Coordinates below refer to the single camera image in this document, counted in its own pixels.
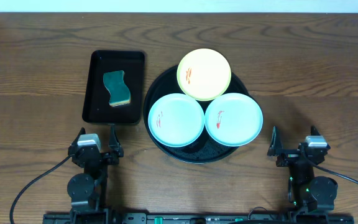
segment wood grain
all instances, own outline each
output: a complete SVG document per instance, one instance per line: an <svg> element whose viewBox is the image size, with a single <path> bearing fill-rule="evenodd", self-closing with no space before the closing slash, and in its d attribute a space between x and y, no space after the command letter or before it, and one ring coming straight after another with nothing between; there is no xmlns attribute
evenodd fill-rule
<svg viewBox="0 0 358 224"><path fill-rule="evenodd" d="M332 149L323 166L358 179L358 14L0 14L0 223L17 193L60 162L84 126L106 149L109 128L81 119L94 50L143 50L144 93L189 51L220 51L264 112L261 134L211 164L160 151L143 121L120 126L125 157L109 170L108 204L150 212L280 210L288 171L266 156L273 125L295 147L311 124ZM70 209L66 163L22 196L17 223ZM316 171L316 175L326 175ZM358 186L339 184L335 212L358 222Z"/></svg>

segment yellow plate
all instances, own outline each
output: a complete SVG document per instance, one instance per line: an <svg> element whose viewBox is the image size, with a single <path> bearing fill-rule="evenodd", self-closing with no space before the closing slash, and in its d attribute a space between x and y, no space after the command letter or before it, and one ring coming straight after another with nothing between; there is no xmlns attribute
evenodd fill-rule
<svg viewBox="0 0 358 224"><path fill-rule="evenodd" d="M217 51L194 50L180 61L177 80L186 95L200 101L213 100L230 84L230 65Z"/></svg>

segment green sponge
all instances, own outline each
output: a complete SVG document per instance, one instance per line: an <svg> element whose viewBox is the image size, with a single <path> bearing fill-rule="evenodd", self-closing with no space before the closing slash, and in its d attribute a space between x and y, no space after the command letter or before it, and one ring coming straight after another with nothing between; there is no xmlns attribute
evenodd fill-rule
<svg viewBox="0 0 358 224"><path fill-rule="evenodd" d="M124 71L108 72L103 75L103 83L110 93L110 106L125 105L131 102L131 92L124 83Z"/></svg>

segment plate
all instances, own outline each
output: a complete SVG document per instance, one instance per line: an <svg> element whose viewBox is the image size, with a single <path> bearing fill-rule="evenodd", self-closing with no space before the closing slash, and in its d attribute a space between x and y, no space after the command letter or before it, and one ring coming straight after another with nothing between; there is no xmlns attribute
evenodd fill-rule
<svg viewBox="0 0 358 224"><path fill-rule="evenodd" d="M177 70L180 89L200 101L213 100L228 88L229 62L219 52L197 49L182 58Z"/></svg>
<svg viewBox="0 0 358 224"><path fill-rule="evenodd" d="M194 142L204 129L204 111L190 96L172 93L157 100L149 112L153 137L168 147Z"/></svg>
<svg viewBox="0 0 358 224"><path fill-rule="evenodd" d="M225 146L243 146L254 140L263 125L259 105L240 93L223 94L208 106L205 126L209 135Z"/></svg>

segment black tray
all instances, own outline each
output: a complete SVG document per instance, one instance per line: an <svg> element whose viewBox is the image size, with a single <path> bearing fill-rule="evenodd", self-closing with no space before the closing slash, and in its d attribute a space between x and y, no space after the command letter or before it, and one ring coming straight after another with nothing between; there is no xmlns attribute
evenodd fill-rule
<svg viewBox="0 0 358 224"><path fill-rule="evenodd" d="M212 139L205 127L201 136L193 143L185 147L168 147L159 143L151 134L148 124L149 111L153 104L161 97L171 93L183 93L177 82L178 65L169 68L162 73L150 86L143 107L143 118L146 130L153 142L166 154L190 163L214 162L225 158L234 152L238 147L223 146ZM248 91L240 79L232 73L229 87L224 93L242 93L249 96ZM199 101L204 112L211 101Z"/></svg>
<svg viewBox="0 0 358 224"><path fill-rule="evenodd" d="M142 52L97 50L92 53L82 119L96 124L137 124L142 109L144 81ZM110 93L103 84L103 74L123 70L124 83L131 91L131 103L110 106Z"/></svg>

